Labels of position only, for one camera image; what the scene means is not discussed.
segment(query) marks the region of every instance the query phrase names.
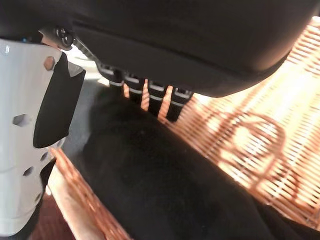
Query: black fabric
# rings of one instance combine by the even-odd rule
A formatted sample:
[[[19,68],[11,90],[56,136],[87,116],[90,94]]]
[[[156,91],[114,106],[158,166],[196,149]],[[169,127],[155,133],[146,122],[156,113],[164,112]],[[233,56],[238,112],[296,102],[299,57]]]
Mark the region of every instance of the black fabric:
[[[68,59],[62,53],[54,67],[35,122],[33,146],[48,147],[68,135],[86,71],[70,77]]]
[[[128,99],[83,85],[64,150],[135,240],[305,240]]]
[[[213,97],[283,63],[319,0],[14,0],[73,32],[104,64]]]

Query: hexagonal hole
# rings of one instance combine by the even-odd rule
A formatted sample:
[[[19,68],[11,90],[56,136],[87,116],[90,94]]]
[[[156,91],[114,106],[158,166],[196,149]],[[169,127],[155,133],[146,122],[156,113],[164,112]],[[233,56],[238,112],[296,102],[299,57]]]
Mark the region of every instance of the hexagonal hole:
[[[28,177],[33,170],[34,170],[33,166],[29,167],[27,170],[24,171],[23,176]]]
[[[32,118],[28,114],[21,114],[13,117],[12,124],[19,127],[24,127],[32,121]]]
[[[45,153],[41,156],[40,161],[41,161],[41,162],[44,161],[44,160],[47,158],[47,156],[48,156],[48,152],[45,152]]]
[[[43,66],[47,71],[54,69],[56,62],[53,56],[47,56],[44,60]]]

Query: white plastic panel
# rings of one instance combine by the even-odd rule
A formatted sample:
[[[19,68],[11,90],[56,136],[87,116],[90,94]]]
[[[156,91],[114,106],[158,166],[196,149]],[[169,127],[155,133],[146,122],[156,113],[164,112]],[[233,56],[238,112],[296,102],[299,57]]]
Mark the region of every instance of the white plastic panel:
[[[50,46],[0,39],[0,236],[19,232],[40,200],[40,172],[52,156],[42,158],[48,149],[33,147],[34,129],[53,74],[44,62],[53,57],[57,63],[61,54]]]

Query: woven mat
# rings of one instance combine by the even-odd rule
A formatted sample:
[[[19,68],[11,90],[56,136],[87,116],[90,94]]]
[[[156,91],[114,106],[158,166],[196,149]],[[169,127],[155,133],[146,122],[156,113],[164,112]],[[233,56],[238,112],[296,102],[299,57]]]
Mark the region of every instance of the woven mat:
[[[320,18],[314,17],[283,66],[245,91],[223,98],[195,94],[179,120],[159,121],[260,201],[320,230]],[[145,85],[141,107],[148,109]],[[130,239],[63,152],[58,167],[106,239]]]

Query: orange woven pattern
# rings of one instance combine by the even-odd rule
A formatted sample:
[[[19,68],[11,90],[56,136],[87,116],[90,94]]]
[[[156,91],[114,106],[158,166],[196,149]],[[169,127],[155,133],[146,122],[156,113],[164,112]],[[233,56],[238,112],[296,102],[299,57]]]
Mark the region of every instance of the orange woven pattern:
[[[267,80],[223,98],[195,94],[179,120],[159,120],[260,201],[320,230],[320,21],[314,18],[283,66]],[[145,85],[141,107],[148,109]],[[106,239],[129,239],[66,157],[58,161]]]

